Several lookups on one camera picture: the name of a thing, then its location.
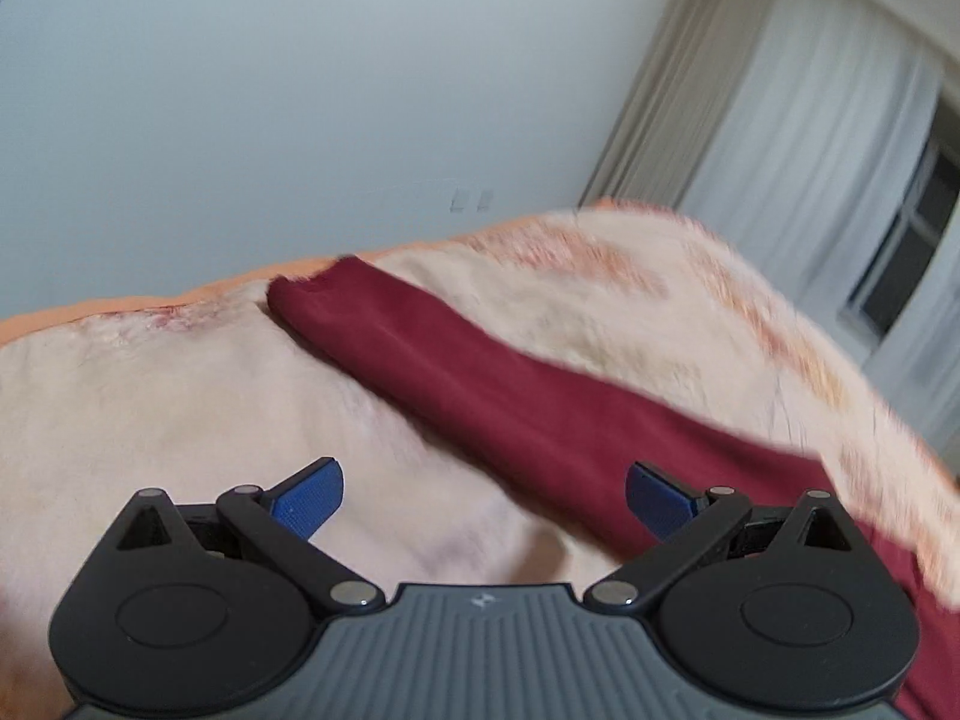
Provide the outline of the dark red garment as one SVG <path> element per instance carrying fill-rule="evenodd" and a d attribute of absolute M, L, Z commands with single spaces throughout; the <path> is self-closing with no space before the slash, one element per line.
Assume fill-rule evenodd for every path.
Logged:
<path fill-rule="evenodd" d="M 339 260 L 309 280 L 277 278 L 270 314 L 314 355 L 329 361 L 441 439 L 485 463 L 489 473 L 545 509 L 586 528 L 615 554 L 654 548 L 654 535 L 628 509 L 633 463 L 652 461 L 692 488 L 731 484 L 755 504 L 796 504 L 809 489 L 833 491 L 822 463 L 726 433 L 613 383 L 578 374 L 500 343 L 441 299 L 363 260 Z M 866 522 L 857 522 L 919 617 L 919 650 L 896 705 L 908 718 L 958 718 L 958 613 L 924 587 L 918 559 Z M 759 688 L 786 655 L 743 619 L 745 590 L 721 561 L 682 580 L 679 601 L 663 601 L 670 655 L 692 655 L 693 676 L 742 679 Z"/>

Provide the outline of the floral beige bed blanket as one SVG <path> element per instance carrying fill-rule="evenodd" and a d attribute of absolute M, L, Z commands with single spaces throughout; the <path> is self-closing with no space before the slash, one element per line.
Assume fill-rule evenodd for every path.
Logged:
<path fill-rule="evenodd" d="M 377 255 L 524 353 L 818 458 L 921 606 L 930 686 L 903 712 L 958 712 L 958 493 L 853 361 L 701 224 L 605 205 Z M 2 327 L 2 712 L 70 709 L 47 626 L 137 489 L 208 502 L 330 455 L 347 500 L 320 543 L 382 587 L 568 582 L 612 554 L 299 348 L 263 278 Z"/>

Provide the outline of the white sheer curtain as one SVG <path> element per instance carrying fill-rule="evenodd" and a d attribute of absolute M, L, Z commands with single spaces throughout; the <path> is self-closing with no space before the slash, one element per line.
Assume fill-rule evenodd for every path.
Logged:
<path fill-rule="evenodd" d="M 941 86 L 940 60 L 866 0 L 775 0 L 680 202 L 937 450 L 958 431 L 958 205 L 877 348 L 841 314 L 903 200 Z"/>

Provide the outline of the beige drape left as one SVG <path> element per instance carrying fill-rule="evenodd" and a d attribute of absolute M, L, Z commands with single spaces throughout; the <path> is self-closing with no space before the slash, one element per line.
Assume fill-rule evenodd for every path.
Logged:
<path fill-rule="evenodd" d="M 669 0 L 581 203 L 675 208 L 736 96 L 775 0 Z"/>

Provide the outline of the white wall socket plate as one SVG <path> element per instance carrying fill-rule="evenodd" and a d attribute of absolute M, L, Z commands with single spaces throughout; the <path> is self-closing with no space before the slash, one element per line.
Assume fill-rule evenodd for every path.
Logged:
<path fill-rule="evenodd" d="M 485 211 L 488 210 L 493 203 L 494 192 L 491 188 L 485 188 L 480 192 L 480 197 L 478 197 L 477 210 Z"/>
<path fill-rule="evenodd" d="M 468 190 L 456 188 L 454 190 L 454 195 L 452 195 L 449 210 L 451 210 L 452 213 L 462 213 L 462 211 L 466 210 L 467 205 L 469 204 L 469 199 L 470 192 Z"/>

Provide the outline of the window with white frame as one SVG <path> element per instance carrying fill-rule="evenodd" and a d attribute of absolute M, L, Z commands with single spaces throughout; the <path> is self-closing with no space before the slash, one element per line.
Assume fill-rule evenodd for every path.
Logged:
<path fill-rule="evenodd" d="M 958 107 L 940 99 L 903 200 L 841 314 L 869 348 L 877 348 L 907 309 L 957 203 Z"/>

